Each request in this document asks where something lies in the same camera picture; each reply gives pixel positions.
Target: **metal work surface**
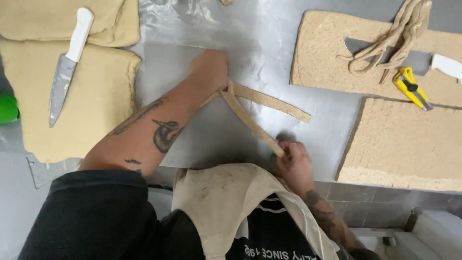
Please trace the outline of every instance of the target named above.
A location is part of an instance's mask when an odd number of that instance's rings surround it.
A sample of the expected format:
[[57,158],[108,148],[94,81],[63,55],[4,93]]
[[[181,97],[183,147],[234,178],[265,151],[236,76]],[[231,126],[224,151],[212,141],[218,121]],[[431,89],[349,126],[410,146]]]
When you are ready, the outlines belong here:
[[[240,99],[270,135],[289,132],[311,155],[315,178],[333,181],[359,108],[360,94],[290,86],[298,26],[306,10],[342,12],[392,21],[403,0],[140,0],[142,40],[128,48],[143,59],[136,83],[140,106],[170,90],[202,48],[226,50],[230,78],[312,115],[305,124]],[[429,28],[462,32],[462,1],[434,0]],[[0,127],[0,150],[23,150],[18,125]],[[218,97],[202,107],[179,136],[162,166],[205,168],[228,162],[269,167],[271,151]]]

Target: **person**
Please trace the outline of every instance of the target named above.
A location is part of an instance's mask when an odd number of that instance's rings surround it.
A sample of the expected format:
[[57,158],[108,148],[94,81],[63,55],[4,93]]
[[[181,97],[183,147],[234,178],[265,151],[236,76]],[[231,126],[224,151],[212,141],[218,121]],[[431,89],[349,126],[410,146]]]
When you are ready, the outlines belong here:
[[181,83],[96,144],[79,171],[54,180],[18,258],[378,259],[316,192],[299,142],[280,143],[285,186],[252,164],[188,170],[176,177],[173,212],[157,220],[143,177],[201,104],[226,89],[227,72],[227,54],[205,50]]

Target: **folded dough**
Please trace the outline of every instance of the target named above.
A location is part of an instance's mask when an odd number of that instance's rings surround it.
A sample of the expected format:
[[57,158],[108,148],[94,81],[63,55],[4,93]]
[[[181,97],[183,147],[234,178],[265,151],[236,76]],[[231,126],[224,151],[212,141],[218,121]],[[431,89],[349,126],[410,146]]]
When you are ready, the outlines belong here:
[[95,16],[87,42],[122,47],[140,40],[138,0],[2,0],[0,34],[11,40],[68,40],[79,7]]
[[107,133],[135,111],[134,79],[141,59],[134,53],[87,44],[66,101],[48,127],[51,84],[68,41],[0,41],[5,76],[21,112],[24,148],[40,162],[85,157]]

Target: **speckled dough sheet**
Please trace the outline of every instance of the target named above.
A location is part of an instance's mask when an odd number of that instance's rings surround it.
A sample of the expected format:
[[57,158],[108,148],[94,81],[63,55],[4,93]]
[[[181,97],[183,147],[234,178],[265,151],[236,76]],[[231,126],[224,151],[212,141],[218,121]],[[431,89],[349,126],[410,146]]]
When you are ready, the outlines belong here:
[[[342,13],[306,12],[298,32],[291,84],[407,100],[391,78],[383,86],[379,85],[383,69],[373,68],[368,74],[353,75],[348,71],[348,61],[337,58],[338,55],[351,56],[343,37],[374,42],[390,27],[391,23]],[[462,34],[426,30],[412,50],[438,53],[462,62],[461,46]],[[462,87],[455,78],[437,70],[429,71],[425,77],[415,77],[431,103],[462,107]]]
[[462,191],[461,129],[461,110],[364,98],[337,181]]
[[87,42],[122,47],[140,40],[138,0],[2,0],[0,34],[11,40],[69,40],[79,7],[95,16]]
[[5,76],[21,112],[24,148],[40,162],[85,157],[135,110],[134,80],[141,59],[129,51],[87,43],[58,121],[49,128],[56,63],[68,49],[68,41],[0,40]]

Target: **beige apron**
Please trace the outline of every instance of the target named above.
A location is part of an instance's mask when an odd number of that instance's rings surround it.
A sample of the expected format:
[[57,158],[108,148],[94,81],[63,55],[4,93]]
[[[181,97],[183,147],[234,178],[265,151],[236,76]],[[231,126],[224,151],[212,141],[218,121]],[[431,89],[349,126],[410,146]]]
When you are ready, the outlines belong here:
[[189,216],[207,260],[224,260],[243,219],[273,193],[278,195],[314,252],[324,260],[337,260],[332,242],[302,199],[253,164],[227,164],[178,175],[172,210],[180,209]]

